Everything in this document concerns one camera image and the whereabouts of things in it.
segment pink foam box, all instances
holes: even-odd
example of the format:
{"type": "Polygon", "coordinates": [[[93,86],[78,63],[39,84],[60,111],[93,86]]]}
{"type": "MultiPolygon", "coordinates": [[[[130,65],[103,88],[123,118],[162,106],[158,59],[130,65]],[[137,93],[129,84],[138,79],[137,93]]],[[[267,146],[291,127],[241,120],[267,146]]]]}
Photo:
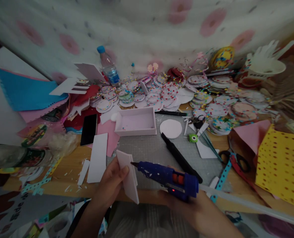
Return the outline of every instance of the pink foam box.
{"type": "Polygon", "coordinates": [[[154,108],[145,107],[118,111],[115,133],[119,136],[156,135],[154,108]]]}

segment human hand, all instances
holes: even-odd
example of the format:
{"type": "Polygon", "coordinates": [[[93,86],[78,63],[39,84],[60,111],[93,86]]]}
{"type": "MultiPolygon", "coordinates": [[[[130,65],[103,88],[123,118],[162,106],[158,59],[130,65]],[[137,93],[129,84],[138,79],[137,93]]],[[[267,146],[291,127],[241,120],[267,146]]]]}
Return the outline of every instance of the human hand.
{"type": "Polygon", "coordinates": [[[122,181],[129,172],[128,166],[122,170],[118,164],[117,157],[106,168],[102,179],[94,193],[92,201],[96,206],[108,209],[115,201],[121,187],[122,181]]]}
{"type": "Polygon", "coordinates": [[[215,206],[205,192],[185,203],[166,191],[158,191],[167,207],[182,215],[189,224],[205,237],[242,237],[233,223],[215,206]]]}

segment hot glue gun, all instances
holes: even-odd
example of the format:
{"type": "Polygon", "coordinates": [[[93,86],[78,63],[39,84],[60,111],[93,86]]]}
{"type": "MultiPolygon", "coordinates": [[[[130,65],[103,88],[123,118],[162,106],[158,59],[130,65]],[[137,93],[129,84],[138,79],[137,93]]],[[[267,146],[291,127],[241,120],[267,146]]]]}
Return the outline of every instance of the hot glue gun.
{"type": "Polygon", "coordinates": [[[145,177],[150,178],[168,189],[168,193],[188,202],[189,197],[197,197],[199,181],[194,175],[182,174],[172,168],[150,162],[131,162],[145,177]]]}

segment gray cutting mat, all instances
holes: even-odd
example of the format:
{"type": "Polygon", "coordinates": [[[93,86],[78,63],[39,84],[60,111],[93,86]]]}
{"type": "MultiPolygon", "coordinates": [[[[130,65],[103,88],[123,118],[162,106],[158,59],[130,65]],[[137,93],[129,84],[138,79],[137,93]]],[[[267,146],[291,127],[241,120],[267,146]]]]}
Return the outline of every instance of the gray cutting mat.
{"type": "MultiPolygon", "coordinates": [[[[183,171],[179,164],[176,162],[174,157],[170,154],[166,147],[166,143],[161,138],[159,126],[167,120],[173,119],[179,121],[182,125],[182,133],[176,139],[170,139],[171,142],[178,148],[180,153],[189,162],[192,168],[194,168],[203,179],[204,185],[209,185],[211,180],[218,176],[220,177],[223,167],[222,163],[218,159],[202,159],[199,155],[197,146],[195,143],[190,143],[187,138],[184,138],[185,122],[181,116],[170,116],[170,115],[156,115],[157,135],[154,136],[127,136],[121,137],[117,149],[127,154],[133,155],[135,162],[149,161],[152,163],[159,163],[162,165],[170,165],[183,171]]],[[[188,126],[186,136],[189,134],[195,134],[195,132],[188,126]]],[[[147,179],[141,172],[136,169],[136,175],[138,180],[138,189],[159,189],[161,186],[159,183],[147,179]]],[[[228,180],[222,188],[223,191],[231,192],[232,187],[228,180]]]]}

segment wooden table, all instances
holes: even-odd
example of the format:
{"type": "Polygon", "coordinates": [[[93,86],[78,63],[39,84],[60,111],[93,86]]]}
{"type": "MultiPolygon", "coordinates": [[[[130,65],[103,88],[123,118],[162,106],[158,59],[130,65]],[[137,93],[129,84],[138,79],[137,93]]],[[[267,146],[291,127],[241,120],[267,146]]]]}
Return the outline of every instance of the wooden table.
{"type": "MultiPolygon", "coordinates": [[[[191,106],[189,104],[183,104],[180,106],[181,110],[191,110],[191,106]]],[[[229,148],[227,136],[215,136],[211,133],[208,133],[209,137],[216,149],[227,150],[229,148]]],[[[236,134],[232,134],[233,138],[235,139],[236,143],[233,144],[233,149],[243,155],[245,158],[252,159],[253,154],[250,149],[247,148],[243,142],[241,142],[238,138],[236,138],[236,134]]],[[[71,197],[86,197],[90,198],[93,196],[93,193],[96,189],[97,184],[95,183],[86,183],[87,178],[85,178],[84,183],[82,185],[82,189],[78,190],[77,180],[79,179],[79,173],[82,169],[82,161],[84,159],[90,159],[91,157],[91,149],[84,146],[84,147],[77,147],[72,154],[66,156],[62,159],[60,164],[58,165],[55,172],[52,174],[52,181],[44,184],[42,188],[44,188],[44,194],[51,194],[51,195],[61,195],[61,196],[71,196],[71,197]]],[[[45,169],[44,173],[35,181],[40,181],[44,174],[48,169],[45,169]]],[[[255,179],[255,171],[252,171],[248,174],[248,177],[251,181],[254,182],[255,179]]],[[[228,175],[228,180],[232,185],[234,196],[240,197],[247,201],[251,201],[257,204],[264,205],[264,202],[257,196],[257,194],[250,188],[250,186],[242,180],[237,173],[231,169],[228,175]]],[[[17,177],[10,177],[6,184],[4,185],[5,190],[11,191],[19,191],[21,183],[17,177]]],[[[289,215],[294,216],[294,206],[285,202],[284,200],[276,200],[273,196],[261,189],[256,185],[256,188],[261,195],[261,197],[275,210],[287,213],[289,215]]],[[[164,202],[157,196],[156,190],[138,190],[139,201],[140,203],[152,203],[152,204],[164,204],[164,202]]],[[[119,193],[117,200],[120,201],[131,201],[124,193],[124,190],[121,190],[119,193]]],[[[251,210],[245,206],[238,205],[221,198],[217,199],[216,202],[217,206],[222,210],[227,211],[236,211],[236,212],[248,212],[248,213],[256,213],[256,211],[251,210]]]]}

